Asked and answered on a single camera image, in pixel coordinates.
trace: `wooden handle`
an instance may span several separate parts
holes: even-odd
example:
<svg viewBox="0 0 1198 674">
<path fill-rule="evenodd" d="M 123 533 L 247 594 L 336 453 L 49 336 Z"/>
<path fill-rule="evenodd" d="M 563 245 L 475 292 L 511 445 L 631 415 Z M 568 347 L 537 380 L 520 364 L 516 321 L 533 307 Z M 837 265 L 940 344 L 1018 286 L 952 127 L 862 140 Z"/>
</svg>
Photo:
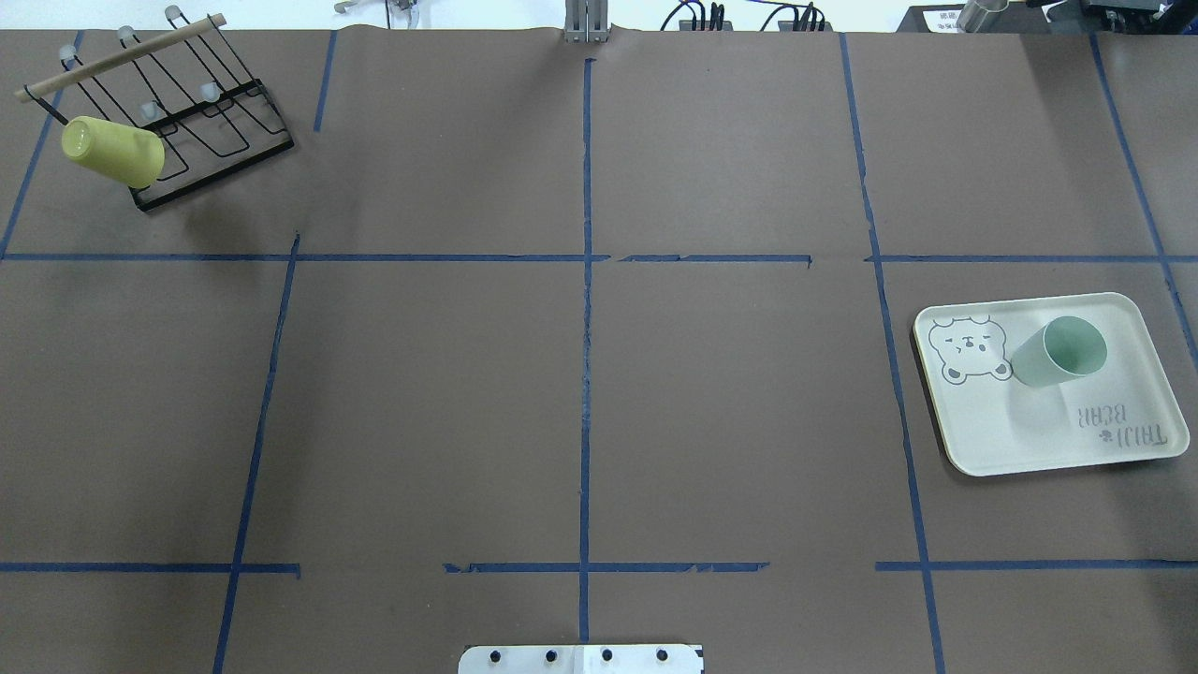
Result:
<svg viewBox="0 0 1198 674">
<path fill-rule="evenodd" d="M 42 98 L 60 89 L 66 89 L 72 84 L 78 84 L 87 79 L 89 77 L 96 77 L 97 74 L 105 73 L 117 66 L 123 66 L 125 63 L 137 59 L 138 56 L 145 56 L 146 54 L 157 51 L 164 47 L 170 47 L 171 44 L 179 44 L 180 42 L 195 37 L 196 35 L 205 34 L 210 30 L 214 30 L 219 26 L 225 25 L 224 14 L 212 14 L 205 20 L 199 20 L 193 24 L 187 24 L 182 28 L 176 28 L 170 32 L 164 32 L 157 37 L 151 37 L 145 42 L 139 42 L 128 49 L 122 49 L 115 54 L 109 54 L 108 56 L 99 59 L 98 61 L 92 61 L 86 66 L 74 68 L 60 74 L 56 74 L 49 79 L 43 79 L 37 84 L 29 85 L 29 91 L 26 92 L 24 87 L 13 91 L 13 96 L 17 97 L 22 103 L 29 103 L 34 98 Z"/>
</svg>

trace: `white tray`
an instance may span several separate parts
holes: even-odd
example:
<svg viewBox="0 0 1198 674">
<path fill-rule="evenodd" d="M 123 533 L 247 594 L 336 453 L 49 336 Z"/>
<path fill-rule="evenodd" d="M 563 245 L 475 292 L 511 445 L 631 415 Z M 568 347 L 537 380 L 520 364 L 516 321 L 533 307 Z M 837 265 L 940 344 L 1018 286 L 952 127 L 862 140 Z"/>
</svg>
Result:
<svg viewBox="0 0 1198 674">
<path fill-rule="evenodd" d="M 1060 315 L 1102 332 L 1102 370 L 1041 389 L 1011 377 L 1011 354 Z M 913 329 L 944 449 L 966 475 L 1167 459 L 1190 447 L 1144 316 L 1119 292 L 928 306 Z"/>
</svg>

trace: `bear face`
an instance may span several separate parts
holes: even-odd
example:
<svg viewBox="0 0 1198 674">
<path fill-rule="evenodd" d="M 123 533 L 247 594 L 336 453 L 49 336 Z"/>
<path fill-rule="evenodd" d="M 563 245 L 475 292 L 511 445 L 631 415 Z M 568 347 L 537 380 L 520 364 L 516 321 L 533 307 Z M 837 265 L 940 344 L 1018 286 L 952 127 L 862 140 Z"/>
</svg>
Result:
<svg viewBox="0 0 1198 674">
<path fill-rule="evenodd" d="M 936 321 L 927 333 L 927 344 L 940 357 L 940 375 L 949 384 L 964 384 L 969 377 L 991 376 L 999 382 L 1011 378 L 1006 360 L 1006 332 L 990 320 L 955 317 Z"/>
</svg>

